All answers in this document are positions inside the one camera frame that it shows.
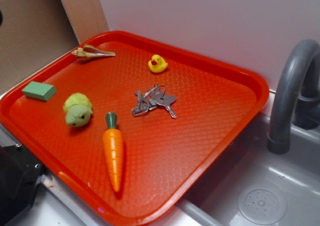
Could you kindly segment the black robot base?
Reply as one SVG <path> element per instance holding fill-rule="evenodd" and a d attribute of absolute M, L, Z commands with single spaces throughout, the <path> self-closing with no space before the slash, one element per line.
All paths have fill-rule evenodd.
<path fill-rule="evenodd" d="M 0 224 L 9 226 L 33 207 L 43 163 L 23 145 L 0 148 Z"/>

